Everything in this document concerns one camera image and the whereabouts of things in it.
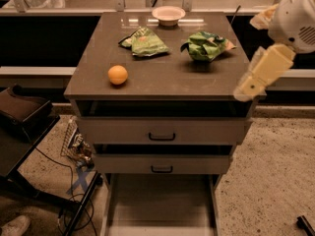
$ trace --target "crumpled green bag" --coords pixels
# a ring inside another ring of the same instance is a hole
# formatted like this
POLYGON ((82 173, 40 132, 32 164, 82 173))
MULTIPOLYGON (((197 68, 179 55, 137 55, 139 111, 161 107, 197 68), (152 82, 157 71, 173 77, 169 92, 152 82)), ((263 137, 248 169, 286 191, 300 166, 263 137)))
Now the crumpled green bag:
POLYGON ((139 57, 153 56, 169 51, 164 42, 148 28, 137 29, 130 36, 120 40, 119 45, 131 48, 132 54, 139 57))
POLYGON ((234 49, 236 46, 228 39, 214 33, 200 31, 189 36, 180 50, 188 50, 193 60, 213 61, 226 50, 234 49))

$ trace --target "orange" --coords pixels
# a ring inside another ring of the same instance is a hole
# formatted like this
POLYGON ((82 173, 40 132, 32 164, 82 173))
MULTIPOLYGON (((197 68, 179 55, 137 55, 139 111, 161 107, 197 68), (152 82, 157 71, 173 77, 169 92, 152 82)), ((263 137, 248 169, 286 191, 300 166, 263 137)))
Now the orange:
POLYGON ((123 66, 116 65, 108 70, 108 77, 113 84, 120 85, 127 80, 128 72, 123 66))

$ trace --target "gray tabletop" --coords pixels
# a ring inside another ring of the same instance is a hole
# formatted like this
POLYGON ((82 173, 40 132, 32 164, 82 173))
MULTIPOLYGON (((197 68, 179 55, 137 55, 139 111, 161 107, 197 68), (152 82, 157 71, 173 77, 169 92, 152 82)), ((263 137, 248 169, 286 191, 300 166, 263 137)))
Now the gray tabletop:
POLYGON ((233 99, 238 79, 247 70, 248 59, 224 13, 188 12, 178 26, 166 28, 150 12, 103 13, 89 45, 66 88, 69 99, 233 99), (169 48, 167 55, 139 58, 118 42, 139 27, 151 29, 169 48), (235 49, 213 62, 194 62, 187 50, 180 51, 188 37, 207 31, 229 39, 235 49), (107 71, 123 65, 128 80, 110 83, 107 71))

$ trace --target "open drawer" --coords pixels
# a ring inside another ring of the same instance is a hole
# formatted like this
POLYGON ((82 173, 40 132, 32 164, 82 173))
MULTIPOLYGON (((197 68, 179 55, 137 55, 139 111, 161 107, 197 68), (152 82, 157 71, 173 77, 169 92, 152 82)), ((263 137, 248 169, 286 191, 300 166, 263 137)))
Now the open drawer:
POLYGON ((78 118, 87 143, 138 145, 235 145, 250 128, 246 118, 78 118))
POLYGON ((100 235, 220 235, 211 176, 114 174, 100 235))
POLYGON ((224 174, 233 146, 95 146, 101 173, 224 174))

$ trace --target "white bowl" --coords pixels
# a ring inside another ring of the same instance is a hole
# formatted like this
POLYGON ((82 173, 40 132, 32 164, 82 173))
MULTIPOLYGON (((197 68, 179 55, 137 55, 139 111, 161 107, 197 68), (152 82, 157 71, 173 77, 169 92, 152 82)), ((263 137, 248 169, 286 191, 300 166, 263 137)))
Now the white bowl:
POLYGON ((152 15, 162 26, 173 27, 177 25, 178 20, 185 17, 186 13, 179 7, 161 6, 152 10, 152 15))

